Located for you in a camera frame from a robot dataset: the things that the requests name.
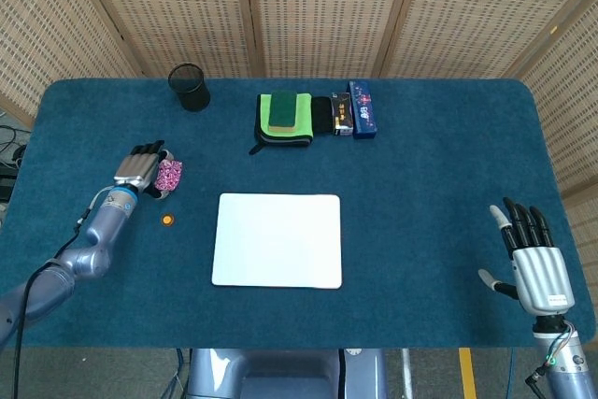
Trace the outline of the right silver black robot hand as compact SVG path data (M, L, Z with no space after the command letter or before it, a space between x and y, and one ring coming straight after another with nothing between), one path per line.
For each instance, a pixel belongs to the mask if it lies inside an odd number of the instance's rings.
M566 314L575 305L574 294L546 218L537 207L524 207L508 197L503 202L505 209L491 205L489 211L503 238L515 283L503 282L482 268L479 278L534 317Z

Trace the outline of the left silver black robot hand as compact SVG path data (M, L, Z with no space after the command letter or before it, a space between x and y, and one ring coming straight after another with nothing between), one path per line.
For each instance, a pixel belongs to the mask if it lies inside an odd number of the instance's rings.
M154 199L165 199L170 191L156 187L159 164L173 162L174 156L163 148L164 141L134 146L121 161L113 177L115 187L123 187L134 193L145 193Z

